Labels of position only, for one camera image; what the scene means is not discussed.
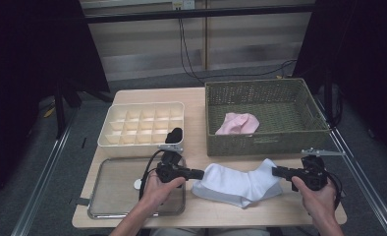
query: wooden table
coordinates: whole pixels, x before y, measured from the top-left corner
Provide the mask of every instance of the wooden table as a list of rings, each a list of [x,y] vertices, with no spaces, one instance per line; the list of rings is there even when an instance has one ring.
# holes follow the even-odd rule
[[[219,163],[233,169],[250,171],[264,158],[272,159],[277,165],[302,168],[299,154],[276,154],[259,156],[209,157],[206,154],[205,138],[205,90],[204,88],[164,88],[121,90],[114,104],[181,101],[185,104],[184,152],[188,168],[205,169],[210,163]],[[89,168],[81,193],[89,199],[99,166],[108,158],[98,147]],[[252,204],[246,209],[199,198],[192,194],[193,181],[187,182],[185,211],[177,216],[152,217],[144,227],[252,227],[310,225],[311,218],[302,206],[301,194],[293,192],[291,182],[281,180],[284,193],[280,196]],[[347,221],[341,205],[336,210],[340,224]],[[121,219],[91,219],[87,206],[77,206],[73,217],[77,228],[115,227]]]

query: person's hand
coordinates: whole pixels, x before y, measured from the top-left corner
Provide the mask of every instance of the person's hand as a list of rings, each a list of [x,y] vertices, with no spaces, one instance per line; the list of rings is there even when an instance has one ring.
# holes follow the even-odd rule
[[[185,181],[184,177],[179,177],[169,183],[162,183],[156,171],[152,171],[148,176],[140,202],[146,205],[150,213],[153,214],[160,205],[166,202],[172,190],[184,184]]]
[[[303,196],[304,208],[312,217],[313,225],[322,236],[344,235],[335,218],[335,188],[328,179],[328,184],[319,191],[309,189],[304,181],[294,176],[292,182]]]

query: pink cloth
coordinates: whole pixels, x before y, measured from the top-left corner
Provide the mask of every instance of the pink cloth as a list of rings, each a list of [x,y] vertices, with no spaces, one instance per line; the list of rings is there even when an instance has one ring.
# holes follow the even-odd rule
[[[215,135],[237,135],[237,134],[253,134],[260,123],[255,116],[245,113],[236,114],[233,112],[225,114],[225,120],[221,128]]]

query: black handheld controller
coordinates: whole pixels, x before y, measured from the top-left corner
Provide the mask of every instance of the black handheld controller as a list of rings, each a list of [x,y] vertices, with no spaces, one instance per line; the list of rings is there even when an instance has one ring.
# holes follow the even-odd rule
[[[163,183],[168,183],[178,177],[184,177],[186,180],[202,179],[203,170],[189,169],[178,165],[181,156],[174,151],[165,151],[162,159],[157,163],[156,173]]]
[[[277,177],[285,178],[292,182],[293,176],[298,176],[313,191],[322,189],[328,183],[327,172],[324,162],[320,157],[308,155],[302,158],[304,168],[288,168],[283,166],[272,167],[272,174]],[[292,190],[297,192],[298,188],[292,183]]]

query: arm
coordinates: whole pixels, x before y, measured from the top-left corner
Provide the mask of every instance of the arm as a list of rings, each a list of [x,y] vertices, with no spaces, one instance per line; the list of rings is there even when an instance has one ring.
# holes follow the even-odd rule
[[[312,217],[313,225],[322,236],[344,235],[335,218],[335,188],[328,179],[328,184],[319,191],[309,189],[304,181],[294,176],[292,181],[303,196],[304,208]]]
[[[157,211],[157,208],[167,200],[170,192],[184,183],[185,178],[179,177],[169,183],[163,184],[157,177],[156,172],[151,172],[143,197],[110,235],[136,235],[144,224],[144,221],[153,215]]]

